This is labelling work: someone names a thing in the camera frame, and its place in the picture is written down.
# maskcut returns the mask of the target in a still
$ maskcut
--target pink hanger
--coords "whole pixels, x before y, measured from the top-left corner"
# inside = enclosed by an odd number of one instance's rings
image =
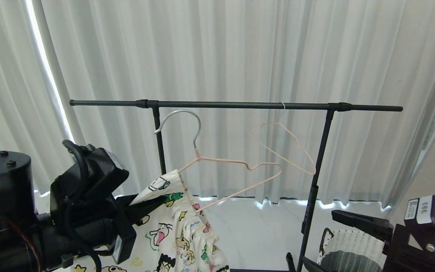
[[[297,137],[296,137],[296,136],[295,136],[295,135],[294,135],[290,130],[288,130],[285,126],[283,126],[283,124],[281,123],[281,115],[280,115],[280,117],[279,117],[279,119],[278,119],[278,122],[268,122],[268,123],[263,123],[263,124],[259,124],[259,125],[252,126],[252,127],[248,130],[248,134],[251,136],[251,138],[253,138],[255,141],[257,141],[260,145],[264,146],[264,148],[266,148],[267,150],[271,151],[273,154],[275,154],[275,155],[277,155],[278,157],[282,158],[283,160],[285,160],[286,162],[288,162],[288,163],[290,163],[291,165],[295,166],[296,168],[298,168],[298,169],[304,171],[305,173],[310,174],[310,175],[313,176],[313,175],[316,173],[315,162],[313,161],[313,159],[311,158],[311,156],[309,155],[309,153],[308,153],[304,148],[300,147],[300,143],[298,142]],[[259,141],[259,139],[257,139],[255,136],[253,136],[253,135],[251,134],[252,129],[254,129],[254,128],[256,128],[256,127],[262,128],[264,125],[268,125],[268,124],[272,124],[272,125],[275,125],[275,124],[276,124],[276,125],[280,125],[283,129],[285,129],[285,131],[287,131],[291,136],[293,136],[293,138],[295,138],[296,146],[297,146],[300,150],[303,150],[303,151],[305,152],[305,154],[306,154],[307,157],[309,158],[311,164],[313,165],[313,172],[309,172],[309,171],[307,171],[307,170],[305,170],[305,169],[299,167],[299,166],[296,165],[295,163],[290,162],[289,160],[285,159],[285,158],[282,157],[280,154],[276,153],[276,152],[273,151],[271,148],[267,147],[265,144],[263,144],[261,141]]]
[[[261,181],[261,182],[259,182],[259,183],[257,183],[257,184],[254,184],[253,186],[249,186],[248,188],[245,188],[245,189],[243,189],[243,190],[240,190],[239,192],[233,193],[233,194],[231,194],[231,195],[229,195],[229,196],[225,196],[224,198],[221,198],[220,200],[217,200],[217,201],[215,201],[215,202],[213,202],[213,203],[211,203],[211,204],[209,204],[209,205],[206,205],[206,206],[203,207],[203,208],[198,209],[197,212],[200,212],[201,210],[207,209],[207,208],[209,208],[209,207],[211,207],[211,206],[213,206],[213,205],[216,205],[217,203],[220,203],[221,201],[227,200],[228,198],[232,198],[233,196],[237,196],[237,195],[240,194],[240,193],[244,193],[244,192],[246,192],[246,191],[248,191],[248,190],[251,190],[251,189],[255,188],[256,186],[260,186],[261,184],[264,184],[265,182],[270,181],[270,180],[276,178],[277,176],[279,176],[279,175],[281,174],[281,172],[283,172],[283,166],[280,165],[280,164],[277,164],[277,163],[275,163],[275,162],[261,162],[261,163],[255,165],[255,166],[253,166],[253,167],[250,167],[250,166],[248,165],[248,163],[247,163],[247,162],[244,162],[244,161],[239,161],[239,160],[228,160],[228,159],[218,159],[218,158],[210,158],[210,157],[202,157],[202,156],[199,154],[199,151],[198,151],[198,149],[197,149],[197,147],[196,147],[197,136],[199,136],[199,133],[201,132],[201,119],[199,118],[199,116],[198,116],[197,114],[195,114],[194,112],[192,112],[192,111],[190,111],[190,110],[176,110],[176,111],[171,112],[169,115],[167,115],[167,116],[164,118],[164,120],[163,120],[162,123],[160,124],[159,128],[158,128],[156,131],[154,131],[154,134],[157,134],[157,133],[159,133],[160,131],[162,131],[162,127],[164,126],[164,123],[165,123],[166,120],[169,118],[169,116],[171,116],[171,115],[173,115],[173,114],[176,114],[176,113],[178,113],[178,112],[187,112],[187,113],[190,113],[190,114],[194,115],[194,116],[197,118],[197,121],[198,121],[198,123],[199,123],[199,128],[198,128],[197,134],[196,134],[196,136],[194,137],[194,140],[193,140],[194,151],[195,151],[195,153],[196,153],[196,158],[193,159],[193,160],[192,160],[191,162],[189,162],[188,164],[186,164],[183,168],[179,169],[179,171],[178,171],[179,173],[180,173],[180,172],[183,172],[185,169],[187,169],[188,167],[190,167],[190,166],[191,166],[192,164],[194,164],[195,162],[199,162],[199,161],[201,161],[201,160],[204,160],[204,161],[212,161],[212,162],[233,162],[233,163],[243,164],[243,165],[246,166],[246,168],[247,168],[248,170],[254,170],[254,169],[260,167],[261,165],[278,165],[278,166],[280,167],[280,171],[278,172],[278,174],[275,174],[275,175],[273,175],[272,177],[265,179],[264,181]]]

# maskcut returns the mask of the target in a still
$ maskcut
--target screw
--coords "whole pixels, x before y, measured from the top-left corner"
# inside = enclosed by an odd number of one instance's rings
[[[428,244],[426,245],[426,249],[427,249],[427,251],[429,251],[429,252],[434,252],[434,251],[435,251],[435,247],[434,247],[433,245],[431,245],[430,243],[428,243]]]

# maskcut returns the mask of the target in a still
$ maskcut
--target white curtain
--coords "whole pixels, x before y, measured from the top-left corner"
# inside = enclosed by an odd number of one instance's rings
[[[46,192],[71,157],[42,67],[25,3],[0,1],[0,150],[31,156],[36,189]]]
[[[222,100],[401,105],[402,113],[335,114],[319,198],[396,201],[415,164],[411,147],[435,103],[435,1],[42,1],[35,2],[57,87],[76,100]],[[164,116],[171,112],[163,108]],[[79,144],[112,150],[131,172],[117,194],[159,176],[151,110],[68,107]],[[307,199],[312,177],[247,135],[278,110],[194,109],[203,156],[283,163],[275,180],[243,196]],[[325,112],[296,110],[282,122],[316,160]],[[194,158],[191,115],[163,129],[167,170]],[[282,156],[311,170],[285,131],[255,131]],[[199,162],[185,171],[192,193],[224,196],[276,169]]]

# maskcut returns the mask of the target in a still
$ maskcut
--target white floor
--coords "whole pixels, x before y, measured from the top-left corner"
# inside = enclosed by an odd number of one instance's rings
[[[35,197],[41,212],[48,211],[48,196]],[[200,198],[201,205],[214,198]],[[291,252],[298,262],[302,237],[301,225],[306,201],[280,200],[278,204],[264,203],[249,198],[232,198],[208,208],[209,222],[219,234],[218,246],[226,254],[231,268],[256,270],[287,270],[285,256]],[[325,227],[331,230],[350,229],[334,222],[331,210],[347,210],[363,215],[386,217],[389,210],[381,211],[379,203],[354,202],[347,207],[340,202],[316,204],[306,256],[318,257],[321,235]]]

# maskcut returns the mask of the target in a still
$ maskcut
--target garment rack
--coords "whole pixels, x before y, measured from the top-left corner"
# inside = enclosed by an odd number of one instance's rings
[[[318,158],[316,159],[316,173],[313,176],[312,184],[309,192],[309,199],[305,216],[302,222],[301,233],[303,234],[302,246],[300,256],[298,258],[298,266],[295,268],[293,258],[290,252],[286,255],[286,262],[288,264],[288,272],[301,272],[303,267],[303,258],[307,250],[307,244],[310,234],[311,221],[313,218],[313,211],[315,209],[316,196],[318,195],[318,177],[320,174],[321,162],[325,154],[325,146],[327,145],[328,134],[332,124],[333,114],[335,112],[350,111],[350,110],[365,110],[365,111],[402,111],[403,108],[399,106],[386,106],[386,105],[353,105],[349,103],[259,103],[259,102],[190,102],[190,101],[160,101],[160,100],[135,100],[135,101],[122,101],[122,100],[70,100],[71,106],[77,105],[93,105],[93,106],[118,106],[118,107],[140,107],[152,108],[154,115],[154,123],[156,129],[160,126],[160,113],[161,107],[186,107],[186,108],[253,108],[253,109],[283,109],[283,104],[286,110],[326,110],[325,125],[323,126],[323,133],[321,136],[320,147],[318,151]],[[162,144],[162,133],[156,134],[157,147],[159,149],[160,170],[162,174],[166,173],[165,158],[164,158],[164,145]],[[244,270],[244,269],[231,269],[232,272],[283,272],[277,270]]]

